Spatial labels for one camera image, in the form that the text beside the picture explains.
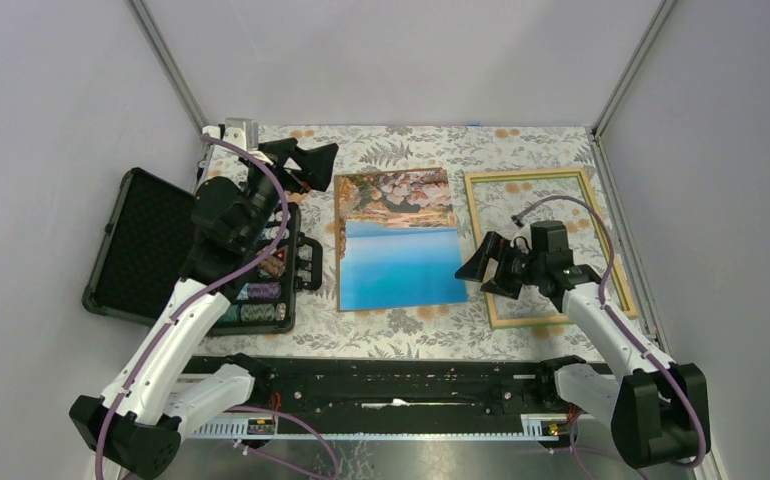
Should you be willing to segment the seascape photo print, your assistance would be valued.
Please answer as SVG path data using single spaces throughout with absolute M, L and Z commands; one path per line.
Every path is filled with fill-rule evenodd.
M 339 310 L 466 302 L 452 199 L 442 168 L 336 176 Z

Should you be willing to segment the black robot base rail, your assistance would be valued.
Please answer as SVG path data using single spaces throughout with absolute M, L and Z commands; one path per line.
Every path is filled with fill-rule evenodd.
M 550 385 L 547 362 L 254 358 L 195 356 L 183 380 L 203 379 L 222 366 L 252 367 L 249 406 L 314 430 L 305 416 L 363 411 L 529 415 L 561 424 L 567 405 Z

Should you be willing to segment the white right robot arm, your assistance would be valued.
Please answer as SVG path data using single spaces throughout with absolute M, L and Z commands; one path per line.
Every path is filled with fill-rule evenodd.
M 697 466 L 711 446 L 703 372 L 676 363 L 630 327 L 596 271 L 575 264 L 562 222 L 540 221 L 529 230 L 524 248 L 487 233 L 455 276 L 513 300 L 524 287 L 537 288 L 582 330 L 612 372 L 606 378 L 573 357 L 549 361 L 550 375 L 534 386 L 538 405 L 558 412 L 573 404 L 590 414 L 609 428 L 619 456 L 633 468 Z

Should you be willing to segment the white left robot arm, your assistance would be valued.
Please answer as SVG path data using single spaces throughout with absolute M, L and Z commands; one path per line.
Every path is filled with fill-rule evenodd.
M 270 218 L 289 216 L 289 193 L 327 190 L 339 148 L 303 149 L 285 138 L 245 150 L 209 134 L 202 140 L 248 163 L 247 183 L 217 176 L 198 187 L 194 240 L 165 308 L 119 375 L 99 395 L 82 395 L 71 406 L 70 419 L 93 451 L 95 478 L 115 464 L 154 479 L 200 427 L 223 412 L 257 411 L 270 401 L 266 367 L 245 355 L 181 393 L 174 386 L 244 276 L 272 255 L 274 245 L 261 241 Z

